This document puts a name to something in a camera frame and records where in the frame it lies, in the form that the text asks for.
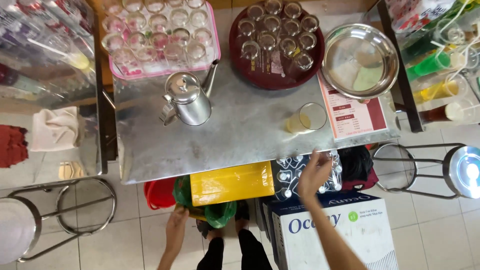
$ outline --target bar stool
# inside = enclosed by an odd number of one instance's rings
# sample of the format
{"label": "bar stool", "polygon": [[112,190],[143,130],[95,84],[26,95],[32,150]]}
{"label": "bar stool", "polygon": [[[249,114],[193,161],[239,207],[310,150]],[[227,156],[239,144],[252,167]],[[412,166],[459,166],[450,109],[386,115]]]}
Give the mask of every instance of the bar stool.
{"label": "bar stool", "polygon": [[[88,180],[97,181],[102,184],[110,192],[110,195],[102,199],[77,205],[75,207],[61,209],[60,205],[65,192],[70,187],[74,187],[79,181]],[[57,197],[55,211],[45,215],[40,215],[38,208],[30,200],[18,196],[21,193],[47,190],[57,187],[63,187],[63,189],[60,190],[60,193]],[[94,230],[79,232],[78,230],[66,225],[61,217],[61,215],[66,212],[74,211],[109,199],[112,199],[113,201],[112,211],[110,212],[110,215],[105,223]],[[0,198],[0,265],[13,261],[28,262],[74,239],[77,239],[80,236],[88,236],[97,233],[103,230],[110,223],[116,209],[117,196],[115,195],[115,191],[113,190],[112,186],[107,181],[95,177],[79,179],[67,184],[44,185],[41,187],[26,188],[14,191],[7,197]],[[23,257],[28,251],[33,249],[40,238],[42,221],[51,217],[57,217],[60,227],[73,236],[31,257]]]}
{"label": "bar stool", "polygon": [[[389,159],[377,158],[378,152],[387,147],[396,146],[407,152],[408,159]],[[445,155],[443,160],[435,159],[416,159],[408,149],[413,148],[430,148],[430,147],[454,147]],[[436,144],[436,145],[418,145],[403,146],[395,143],[382,144],[372,154],[373,160],[383,161],[410,161],[413,163],[413,175],[409,184],[402,188],[385,188],[377,182],[377,185],[384,191],[400,193],[408,192],[417,195],[424,195],[440,199],[455,199],[458,197],[477,199],[480,197],[480,149],[464,144]],[[442,165],[443,175],[418,174],[417,162],[433,162]],[[415,184],[417,177],[439,178],[444,179],[447,186],[455,193],[452,196],[443,196],[438,194],[413,191],[410,188]]]}

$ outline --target metal teapot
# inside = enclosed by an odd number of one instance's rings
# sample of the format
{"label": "metal teapot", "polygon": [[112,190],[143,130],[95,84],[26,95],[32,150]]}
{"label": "metal teapot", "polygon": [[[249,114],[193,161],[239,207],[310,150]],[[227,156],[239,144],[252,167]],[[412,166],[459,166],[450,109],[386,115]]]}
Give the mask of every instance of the metal teapot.
{"label": "metal teapot", "polygon": [[174,117],[167,117],[171,110],[187,125],[197,126],[205,123],[212,113],[212,105],[208,97],[212,91],[213,78],[220,60],[210,65],[203,83],[190,72],[173,73],[165,83],[166,94],[163,99],[168,102],[163,107],[160,119],[164,125],[174,122]]}

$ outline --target green plastic bag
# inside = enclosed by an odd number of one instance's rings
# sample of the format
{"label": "green plastic bag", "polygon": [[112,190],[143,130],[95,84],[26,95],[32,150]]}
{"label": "green plastic bag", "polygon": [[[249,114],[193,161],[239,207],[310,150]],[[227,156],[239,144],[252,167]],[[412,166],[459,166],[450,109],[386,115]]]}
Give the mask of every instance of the green plastic bag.
{"label": "green plastic bag", "polygon": [[173,197],[177,203],[182,204],[189,209],[204,209],[207,222],[217,229],[225,227],[228,220],[230,220],[237,212],[236,201],[193,207],[189,175],[180,176],[176,179],[173,187]]}

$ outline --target white tile floor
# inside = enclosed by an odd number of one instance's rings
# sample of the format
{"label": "white tile floor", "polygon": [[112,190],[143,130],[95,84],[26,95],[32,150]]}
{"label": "white tile floor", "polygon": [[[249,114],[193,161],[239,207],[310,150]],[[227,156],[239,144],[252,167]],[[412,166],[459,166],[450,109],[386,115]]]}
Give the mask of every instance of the white tile floor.
{"label": "white tile floor", "polygon": [[[480,147],[480,126],[469,125],[422,134],[409,132],[407,120],[401,120],[403,132],[399,142],[403,145],[425,143],[461,142]],[[442,159],[448,149],[414,151],[420,158]],[[389,155],[400,157],[398,150]],[[403,186],[407,183],[409,164],[401,162],[375,162],[375,171],[380,181],[387,186]],[[421,173],[441,173],[439,165],[423,164]],[[118,164],[109,164],[110,173],[105,176],[113,185],[118,196],[118,208],[113,223],[92,236],[81,237],[29,263],[11,263],[0,266],[0,270],[27,269],[143,269],[154,270],[165,248],[165,210],[150,210],[143,196],[143,185],[122,186],[119,181]],[[418,179],[414,190],[451,195],[444,182],[437,179]],[[0,196],[9,191],[0,191]],[[391,194],[374,187],[365,193],[385,198],[387,213],[392,228],[396,256],[400,269],[446,269],[480,270],[480,199],[440,200],[410,194]],[[51,193],[38,192],[27,195],[42,213],[54,209],[58,190]],[[76,191],[70,192],[65,205],[82,203],[102,196],[92,183],[80,183]],[[100,224],[107,216],[111,202],[92,206],[66,217],[71,226],[85,227]],[[273,251],[261,232],[251,221],[250,230],[261,240],[269,259]],[[227,226],[226,248],[223,269],[240,269],[240,246],[234,236],[233,223]],[[33,253],[69,237],[57,225],[56,220],[44,222],[43,234]],[[208,243],[202,239],[189,220],[185,240],[173,269],[193,270],[202,259]]]}

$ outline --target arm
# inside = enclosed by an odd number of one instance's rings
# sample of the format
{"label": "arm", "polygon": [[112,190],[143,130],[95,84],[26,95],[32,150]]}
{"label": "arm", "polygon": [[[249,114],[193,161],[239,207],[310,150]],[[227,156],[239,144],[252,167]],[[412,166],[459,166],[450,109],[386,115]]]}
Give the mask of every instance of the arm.
{"label": "arm", "polygon": [[326,160],[321,153],[317,153],[314,149],[299,180],[301,200],[312,215],[330,269],[366,270],[362,261],[357,258],[330,224],[316,196],[317,190],[328,180],[331,170],[332,161]]}
{"label": "arm", "polygon": [[167,246],[165,247],[165,251],[160,259],[157,270],[169,270],[172,267],[173,261],[181,250],[188,214],[188,209],[182,208],[176,209],[170,214],[165,229],[167,234]]}

